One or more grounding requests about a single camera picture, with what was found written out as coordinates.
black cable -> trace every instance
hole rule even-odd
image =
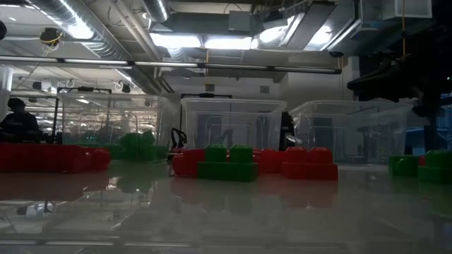
[[[225,10],[223,11],[223,14],[226,13],[227,7],[229,7],[229,5],[231,5],[231,4],[234,4],[234,3],[228,3],[228,4],[226,5]],[[240,8],[240,6],[238,6],[237,4],[234,4],[234,5],[237,6],[237,8],[238,8],[240,11],[243,11],[242,8]]]

clear plastic bin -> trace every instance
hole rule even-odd
[[[190,149],[209,144],[249,145],[255,149],[278,150],[281,115],[285,102],[254,99],[185,98]]]
[[[167,159],[176,110],[164,97],[66,93],[63,144],[106,147],[112,159]]]
[[[290,112],[297,146],[327,147],[336,164],[387,164],[403,155],[412,106],[385,102],[313,101]]]

ceiling beam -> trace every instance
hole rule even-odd
[[[230,0],[207,0],[207,1],[197,1],[197,0],[168,0],[169,2],[195,2],[195,3],[222,3],[222,4],[230,4]],[[272,6],[279,6],[283,3],[283,0],[273,0]],[[235,0],[234,4],[256,4],[265,6],[269,1],[266,0]]]

person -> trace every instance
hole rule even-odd
[[[36,117],[28,113],[25,106],[21,99],[9,99],[8,107],[13,113],[6,116],[0,123],[0,141],[21,143],[37,140],[39,126]]]

green toy brick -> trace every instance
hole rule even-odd
[[[417,177],[418,161],[419,157],[412,155],[390,157],[389,171],[393,176]]]
[[[221,144],[211,144],[204,150],[206,162],[226,162],[226,147]]]
[[[425,155],[425,165],[428,167],[441,167],[452,170],[452,152],[442,150],[428,151]]]
[[[199,162],[198,178],[250,182],[257,179],[257,163]]]
[[[452,169],[441,167],[419,167],[417,177],[422,183],[452,184]]]
[[[231,163],[253,163],[253,148],[248,145],[233,145],[230,150]]]

